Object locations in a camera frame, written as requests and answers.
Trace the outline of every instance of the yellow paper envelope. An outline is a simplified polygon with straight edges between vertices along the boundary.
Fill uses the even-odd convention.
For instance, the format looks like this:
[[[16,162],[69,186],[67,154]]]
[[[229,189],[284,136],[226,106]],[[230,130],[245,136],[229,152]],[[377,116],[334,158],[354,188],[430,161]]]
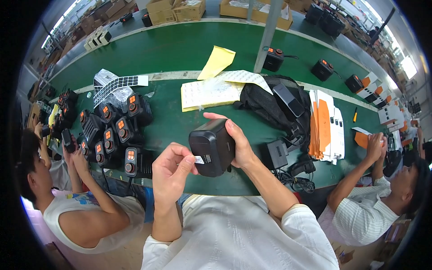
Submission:
[[[235,51],[214,46],[207,64],[198,76],[198,80],[213,78],[227,66],[231,65],[234,56]]]

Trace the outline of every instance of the man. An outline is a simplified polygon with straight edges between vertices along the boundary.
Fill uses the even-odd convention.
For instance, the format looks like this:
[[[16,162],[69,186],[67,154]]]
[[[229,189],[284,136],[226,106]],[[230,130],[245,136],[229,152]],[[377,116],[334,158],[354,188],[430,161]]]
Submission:
[[[365,159],[327,197],[318,223],[330,240],[350,246],[370,244],[400,215],[419,208],[430,173],[426,161],[417,159],[409,168],[404,166],[388,182],[382,172],[386,150],[387,138],[382,133],[369,135]],[[373,186],[355,187],[374,163]]]
[[[39,138],[31,130],[24,130],[16,176],[21,195],[42,212],[48,227],[62,243],[80,253],[102,253],[124,246],[141,230],[141,204],[133,197],[104,192],[90,174],[78,145],[72,154],[63,146],[73,194],[55,197],[50,172],[38,155],[39,147]],[[79,178],[90,191],[82,193]]]
[[[371,29],[369,31],[369,37],[373,38],[373,36],[378,32],[378,30],[379,30],[378,26],[375,26],[375,29]]]
[[[225,127],[235,140],[232,165],[262,197],[192,195],[183,203],[182,228],[176,201],[189,172],[198,171],[190,150],[171,143],[153,163],[154,222],[141,269],[339,269],[313,212],[261,163],[232,120]]]

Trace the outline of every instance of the fluorescent light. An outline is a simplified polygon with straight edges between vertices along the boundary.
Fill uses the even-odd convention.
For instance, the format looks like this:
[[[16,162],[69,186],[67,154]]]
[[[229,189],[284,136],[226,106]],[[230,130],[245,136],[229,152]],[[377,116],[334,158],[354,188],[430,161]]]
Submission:
[[[45,47],[45,44],[47,43],[48,39],[50,38],[50,36],[47,36],[47,38],[45,39],[44,43],[42,44],[41,49],[43,49]]]
[[[54,25],[53,30],[56,29],[56,28],[61,24],[61,22],[62,22],[63,20],[64,20],[64,17],[61,16],[60,19],[58,19],[58,21],[57,21],[56,24]]]
[[[72,5],[70,5],[70,7],[64,12],[63,16],[66,17],[66,15],[69,14],[69,12],[71,12],[72,9],[76,6],[77,2],[78,2],[78,0],[75,0],[75,2]]]
[[[414,66],[413,60],[410,57],[405,57],[400,62],[400,65],[407,74],[408,79],[411,79],[417,73],[416,66]]]

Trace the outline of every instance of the product label sticker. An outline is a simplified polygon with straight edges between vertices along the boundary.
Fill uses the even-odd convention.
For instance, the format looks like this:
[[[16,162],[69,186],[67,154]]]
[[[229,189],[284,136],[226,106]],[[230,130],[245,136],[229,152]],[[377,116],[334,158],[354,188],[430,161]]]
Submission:
[[[201,156],[195,156],[195,163],[204,164],[204,160]]]

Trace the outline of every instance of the black hair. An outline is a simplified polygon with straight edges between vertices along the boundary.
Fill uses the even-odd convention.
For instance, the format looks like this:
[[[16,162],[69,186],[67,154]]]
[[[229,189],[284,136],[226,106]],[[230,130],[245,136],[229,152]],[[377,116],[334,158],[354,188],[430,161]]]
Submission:
[[[15,166],[15,176],[18,181],[21,196],[36,203],[36,196],[30,188],[27,175],[36,170],[35,157],[38,156],[40,139],[30,129],[24,129],[21,137],[21,151],[18,163]]]
[[[430,175],[429,164],[426,160],[417,157],[413,162],[413,165],[417,168],[418,177],[416,184],[413,187],[413,197],[411,202],[406,208],[406,213],[414,213],[418,210],[427,193],[429,193]]]

